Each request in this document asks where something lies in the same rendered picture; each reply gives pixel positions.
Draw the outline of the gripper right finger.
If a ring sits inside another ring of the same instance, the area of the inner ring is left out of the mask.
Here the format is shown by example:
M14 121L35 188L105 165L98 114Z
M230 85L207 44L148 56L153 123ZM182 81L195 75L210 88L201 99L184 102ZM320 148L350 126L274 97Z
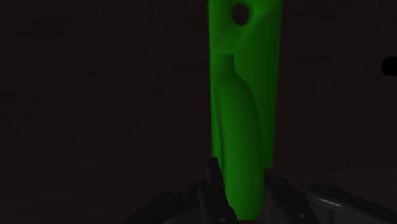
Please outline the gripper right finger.
M326 183L306 191L289 181L265 176L263 224L397 224L397 213Z

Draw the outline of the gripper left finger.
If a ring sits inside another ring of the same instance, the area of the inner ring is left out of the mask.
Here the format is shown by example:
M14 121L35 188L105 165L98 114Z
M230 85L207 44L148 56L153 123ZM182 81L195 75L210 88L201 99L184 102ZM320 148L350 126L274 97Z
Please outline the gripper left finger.
M123 224L239 224L225 195L218 159L207 159L205 171L206 179L192 183L187 195L164 191Z

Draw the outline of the green plastic kitchen tool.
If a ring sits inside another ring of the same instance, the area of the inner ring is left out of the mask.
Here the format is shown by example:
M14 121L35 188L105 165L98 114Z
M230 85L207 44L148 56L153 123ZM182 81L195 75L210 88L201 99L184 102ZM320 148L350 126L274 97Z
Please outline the green plastic kitchen tool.
M211 146L240 221L273 165L283 0L208 0Z

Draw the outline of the small black object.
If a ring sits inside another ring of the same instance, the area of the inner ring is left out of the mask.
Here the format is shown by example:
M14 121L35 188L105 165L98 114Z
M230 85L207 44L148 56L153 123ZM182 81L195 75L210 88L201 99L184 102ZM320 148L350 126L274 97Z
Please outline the small black object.
M381 72L386 76L397 76L397 56L386 57L381 63Z

